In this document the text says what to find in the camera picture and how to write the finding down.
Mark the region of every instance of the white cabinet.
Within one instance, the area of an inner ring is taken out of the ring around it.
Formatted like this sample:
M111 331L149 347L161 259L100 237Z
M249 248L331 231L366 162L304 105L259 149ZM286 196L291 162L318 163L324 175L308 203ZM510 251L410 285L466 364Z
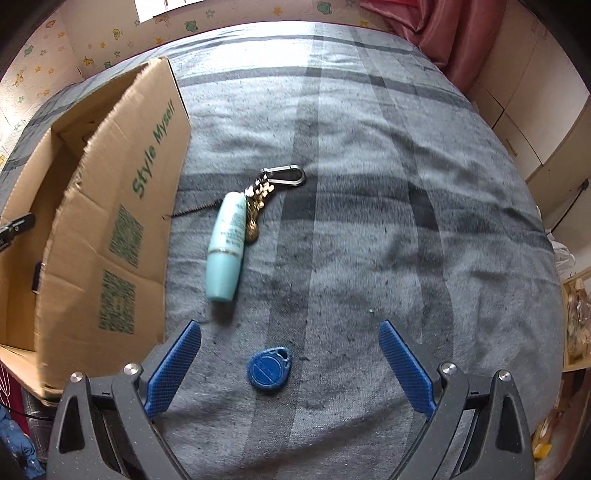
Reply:
M526 180L542 165L528 141L519 131L519 128L509 118L509 115L506 113L501 115L493 132L509 152L521 178Z
M546 162L569 133L589 92L554 37L540 27L531 60L506 113Z
M488 126L494 127L503 113L503 107L499 102L479 82L476 82L468 93L468 99L476 105L478 113Z
M517 0L509 0L503 22L478 78L479 83L506 108L534 51L541 24Z

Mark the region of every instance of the blue gripper pad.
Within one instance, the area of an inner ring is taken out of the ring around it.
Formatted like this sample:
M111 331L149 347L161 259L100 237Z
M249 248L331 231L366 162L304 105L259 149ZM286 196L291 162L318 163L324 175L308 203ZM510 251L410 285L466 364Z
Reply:
M144 410L149 418L168 410L200 347L201 328L197 322L189 322L148 380Z
M379 326L379 347L414 410L424 413L427 420L430 419L437 408L431 379L387 320Z

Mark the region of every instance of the bed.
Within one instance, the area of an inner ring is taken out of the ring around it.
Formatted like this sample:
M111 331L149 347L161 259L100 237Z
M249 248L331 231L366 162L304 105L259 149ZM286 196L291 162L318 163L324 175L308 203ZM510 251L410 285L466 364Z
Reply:
M398 37L251 24L123 61L36 113L0 174L0 205L51 122L155 56L169 57L193 125L177 210L242 190L264 167L308 175L265 208L228 306L204 297L216 212L173 221L167 331L193 318L203 342L161 429L192 478L389 477L424 416L379 350L383 318L465 372L510 370L535 429L563 351L550 244L493 132ZM277 345L294 352L290 379L259 394L246 364Z

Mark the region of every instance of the blue key fob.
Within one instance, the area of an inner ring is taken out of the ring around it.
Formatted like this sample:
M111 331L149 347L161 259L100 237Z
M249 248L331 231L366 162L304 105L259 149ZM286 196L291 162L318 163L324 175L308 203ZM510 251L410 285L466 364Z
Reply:
M248 381L257 390L274 391L287 382L291 370L291 350L276 346L258 352L248 363Z

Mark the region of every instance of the electrical cable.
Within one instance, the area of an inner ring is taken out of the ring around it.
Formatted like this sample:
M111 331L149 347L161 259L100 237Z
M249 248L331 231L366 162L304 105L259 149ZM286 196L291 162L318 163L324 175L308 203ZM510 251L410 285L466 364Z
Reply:
M38 417L37 415L30 415L28 413L24 413L22 411L15 410L12 407L8 407L4 403L0 403L0 406L3 406L5 409L7 409L8 411L10 411L12 413L16 413L18 415L22 415L23 417L27 417L28 419L42 420L42 421L51 421L51 422L53 422L53 419L51 419L49 417Z
M589 188L589 179L586 179L580 186L580 190L577 194L577 196L574 198L573 202L570 204L570 206L566 209L566 212L564 212L564 214L562 215L562 217L560 217L560 220L558 220L558 222L556 222L556 224L550 229L550 233L554 233L554 230L556 230L556 227L558 227L561 223L562 220L564 220L564 217L566 217L571 208L574 206L575 203L577 203L577 200L579 199L579 197L581 196L581 194L587 190L587 188Z

